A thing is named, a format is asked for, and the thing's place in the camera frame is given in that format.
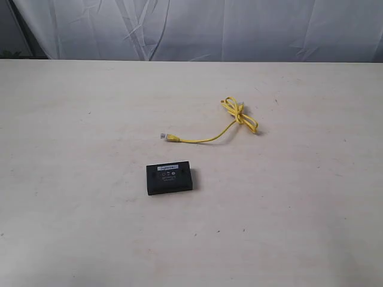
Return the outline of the black network switch box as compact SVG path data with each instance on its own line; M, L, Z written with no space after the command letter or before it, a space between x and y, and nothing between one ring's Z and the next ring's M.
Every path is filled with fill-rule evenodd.
M191 191L193 189L192 174L188 161L148 165L146 166L146 174L149 196Z

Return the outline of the white backdrop curtain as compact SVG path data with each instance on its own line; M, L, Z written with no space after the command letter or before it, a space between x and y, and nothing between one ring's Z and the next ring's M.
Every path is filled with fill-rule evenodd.
M381 62L381 1L2 1L1 57Z

